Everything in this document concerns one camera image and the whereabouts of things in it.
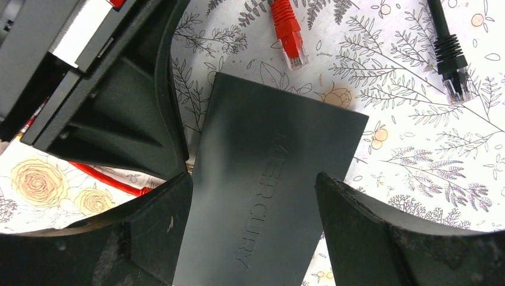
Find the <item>rose illustration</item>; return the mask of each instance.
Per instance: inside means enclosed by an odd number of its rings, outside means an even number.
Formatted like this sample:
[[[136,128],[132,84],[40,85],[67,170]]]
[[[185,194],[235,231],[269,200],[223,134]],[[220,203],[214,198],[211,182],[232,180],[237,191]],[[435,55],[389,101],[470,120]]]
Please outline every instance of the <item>rose illustration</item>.
[[[335,82],[328,93],[319,94],[316,92],[316,94],[318,94],[324,102],[342,108],[348,108],[353,100],[351,92],[347,88],[335,88]]]
[[[112,195],[107,191],[96,188],[86,188],[80,191],[74,200],[74,204],[85,215],[97,215],[112,207]]]
[[[59,167],[39,159],[19,163],[11,171],[13,189],[37,207],[59,206],[67,196],[68,182]]]

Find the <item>leaf illustration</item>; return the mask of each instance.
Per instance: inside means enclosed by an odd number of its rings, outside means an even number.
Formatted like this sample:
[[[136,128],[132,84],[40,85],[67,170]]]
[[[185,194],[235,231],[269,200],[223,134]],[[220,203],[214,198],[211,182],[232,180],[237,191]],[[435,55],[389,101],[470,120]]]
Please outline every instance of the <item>leaf illustration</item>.
[[[389,199],[388,204],[401,210],[402,212],[421,218],[425,217],[426,208],[421,203],[418,203],[415,198],[409,195],[395,195]]]
[[[393,150],[391,159],[384,162],[401,166],[408,172],[406,184],[412,191],[417,190],[430,198],[434,194],[444,193],[445,199],[454,207],[466,206],[470,203],[475,210],[478,210],[477,206],[479,206],[488,212],[492,201],[487,198],[488,188],[485,185],[469,184],[468,187],[464,187],[457,182],[458,179],[465,178],[462,173],[464,168],[460,165],[463,162],[458,160],[434,161],[430,158],[431,155],[430,151],[415,150],[413,147],[397,148]],[[442,184],[439,184],[441,182],[445,182],[444,188],[441,187]],[[431,219],[428,216],[433,217],[434,215],[435,213],[429,212],[426,219]]]
[[[283,74],[282,77],[280,78],[279,87],[285,90],[286,88],[288,88],[288,86],[289,86],[289,78],[286,74]]]
[[[73,186],[81,186],[84,183],[84,181],[88,178],[88,175],[76,169],[73,171],[69,171],[66,177],[68,185],[70,187],[73,187]]]
[[[309,2],[307,9],[307,27],[309,30],[312,29],[314,21],[316,21],[319,13],[321,13],[324,7],[326,7],[331,2],[334,3],[333,16],[335,17],[335,23],[338,25],[342,23],[342,18],[352,5],[358,8],[358,6],[356,6],[356,4],[350,0],[314,0],[313,2]]]
[[[58,168],[60,168],[62,172],[67,171],[68,168],[70,167],[70,164],[67,161],[58,159],[54,156],[46,156],[46,160],[48,164],[57,166]]]
[[[77,209],[77,206],[68,198],[61,200],[60,207],[68,213],[82,213],[79,209]]]
[[[7,223],[14,216],[14,211],[17,210],[17,203],[14,200],[6,200],[4,193],[0,188],[0,223]]]
[[[312,91],[312,83],[307,83],[298,89],[298,94],[307,94]]]
[[[264,85],[274,84],[275,87],[280,88],[280,80],[283,75],[273,66],[265,62],[261,62],[260,76]]]
[[[211,63],[204,63],[209,69],[217,70],[216,66]]]
[[[276,40],[275,43],[273,43],[270,47],[272,49],[282,49],[282,43],[280,40]]]
[[[210,0],[210,2],[207,5],[207,16],[210,15],[212,10],[216,9],[219,4],[222,4],[226,0]]]
[[[267,13],[265,3],[270,4],[270,1],[271,0],[260,0],[260,1],[251,0],[250,5],[246,0],[244,2],[245,11],[239,13],[240,15],[240,17],[238,18],[238,21],[240,22],[239,25],[241,27],[247,27],[248,25],[250,25],[252,21],[256,20],[255,16],[256,17],[261,16],[260,10],[263,13]]]
[[[490,61],[500,61],[501,60],[501,56],[496,54],[496,53],[491,53],[491,54],[488,54],[484,57],[486,60],[490,60]]]
[[[443,123],[444,126],[447,126],[452,117],[459,118],[457,113],[463,113],[460,107],[435,107],[429,105],[429,108],[430,110],[422,111],[415,109],[415,114],[409,116],[416,121],[415,125],[433,124],[437,127]]]
[[[398,46],[391,44],[391,54],[394,58],[401,59],[404,63],[409,63],[411,67],[422,66],[429,64],[423,57],[422,53],[428,49],[417,49],[417,37],[412,36],[412,33],[396,31],[395,37],[399,38]]]
[[[242,33],[237,25],[231,25],[229,28],[213,29],[212,37],[206,36],[205,30],[195,31],[195,26],[202,23],[198,19],[199,14],[185,13],[181,22],[174,32],[174,39],[185,40],[186,48],[191,48],[194,53],[205,53],[208,57],[214,57],[217,52],[214,45],[220,45],[221,51],[226,54],[237,54],[247,48],[247,37]]]
[[[185,71],[185,62],[179,65],[179,60],[172,58],[172,72],[174,77],[175,90],[177,92],[177,100],[181,105],[184,106],[184,110],[190,112],[192,117],[195,119],[193,126],[185,125],[185,127],[192,129],[195,132],[201,133],[200,125],[203,123],[203,118],[207,113],[207,101],[208,98],[203,98],[202,94],[204,88],[199,85],[197,80],[191,80],[191,71]],[[207,80],[212,84],[216,74],[215,70],[212,70],[207,75]]]
[[[424,50],[423,52],[427,53],[431,60],[435,61],[435,29],[431,20],[431,13],[425,3],[420,2],[419,4],[422,7],[419,13],[416,10],[405,12],[407,14],[405,20],[413,23],[410,30],[417,33],[417,41],[420,43],[421,50]],[[416,50],[417,54],[421,54],[421,50]]]
[[[484,0],[484,15],[488,15],[489,4],[488,0]]]
[[[220,71],[223,69],[223,65],[224,65],[224,63],[225,63],[225,58],[224,58],[223,56],[221,56],[221,57],[219,58],[219,65],[218,65],[218,68],[219,68],[219,69],[217,70],[218,72],[220,72]]]
[[[468,157],[470,154],[478,155],[478,149],[484,146],[488,150],[488,141],[499,132],[493,132],[487,136],[482,136],[480,134],[467,133],[464,136],[460,136],[457,130],[453,129],[449,132],[439,133],[437,141],[444,141],[444,145],[440,145],[437,148],[437,153],[442,154],[442,157],[452,156],[457,154],[458,156]]]

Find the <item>black plastic part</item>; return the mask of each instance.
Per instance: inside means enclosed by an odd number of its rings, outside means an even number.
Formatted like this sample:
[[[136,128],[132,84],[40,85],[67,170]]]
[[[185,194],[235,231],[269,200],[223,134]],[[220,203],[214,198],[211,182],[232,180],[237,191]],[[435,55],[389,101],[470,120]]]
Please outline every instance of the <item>black plastic part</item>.
[[[443,75],[444,80],[450,79],[456,70],[468,66],[456,35],[437,37],[435,53],[438,74]]]
[[[180,175],[65,229],[0,234],[2,285],[172,285],[191,207]]]
[[[189,154],[169,55],[187,3],[137,1],[90,75],[74,86],[73,75],[64,80],[21,141],[65,160],[162,179],[185,172]]]
[[[424,220],[325,173],[316,195],[337,286],[505,285],[503,231]]]
[[[174,285],[300,286],[322,231],[314,178],[344,178],[367,120],[217,73]]]
[[[128,18],[131,17],[130,10],[138,10],[139,6],[144,3],[144,0],[128,0],[121,9],[111,10],[107,14],[102,24],[93,34],[81,55],[76,60],[76,64],[79,66],[80,71],[87,72],[90,69],[107,42],[114,41],[114,34],[117,33],[118,26],[121,25],[121,23],[122,25],[129,25]]]
[[[0,139],[10,141],[48,94],[27,86],[79,0],[26,1],[0,46]]]
[[[0,1],[0,46],[7,38],[7,34],[13,28],[15,19],[24,0],[1,0]]]

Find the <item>black ethernet cable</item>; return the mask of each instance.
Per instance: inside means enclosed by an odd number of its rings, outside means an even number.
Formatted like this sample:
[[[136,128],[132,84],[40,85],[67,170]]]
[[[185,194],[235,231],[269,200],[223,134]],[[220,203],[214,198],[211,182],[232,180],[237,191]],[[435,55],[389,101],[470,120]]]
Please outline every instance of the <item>black ethernet cable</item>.
[[[468,63],[456,35],[451,35],[440,0],[427,0],[437,33],[435,53],[438,74],[446,89],[450,104],[462,104],[472,99],[469,86]]]

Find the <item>black plastic panel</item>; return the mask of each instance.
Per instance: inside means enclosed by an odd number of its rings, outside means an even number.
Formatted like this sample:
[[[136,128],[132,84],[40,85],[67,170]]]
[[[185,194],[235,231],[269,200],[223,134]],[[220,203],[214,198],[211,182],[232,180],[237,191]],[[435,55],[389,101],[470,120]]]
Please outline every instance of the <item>black plastic panel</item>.
[[[189,156],[169,77],[170,42],[187,0],[128,2],[90,74],[71,88],[66,78],[21,141],[66,160],[170,179],[185,172]]]
[[[344,178],[368,117],[217,73],[174,285],[300,286],[321,170]]]
[[[128,25],[128,15],[130,14],[131,16],[130,10],[138,10],[139,6],[145,4],[145,2],[146,1],[143,0],[128,0],[121,9],[118,11],[111,10],[107,14],[102,24],[96,30],[95,34],[93,34],[81,55],[76,60],[76,64],[79,66],[80,71],[87,72],[89,70],[107,42],[109,40],[113,41],[113,35],[118,25],[121,23],[123,23],[123,25]]]
[[[24,0],[0,0],[0,46],[13,28],[23,4]]]
[[[0,139],[3,141],[10,141],[19,131],[13,126],[23,127],[48,96],[33,94],[26,87],[78,1],[26,1],[0,46]]]

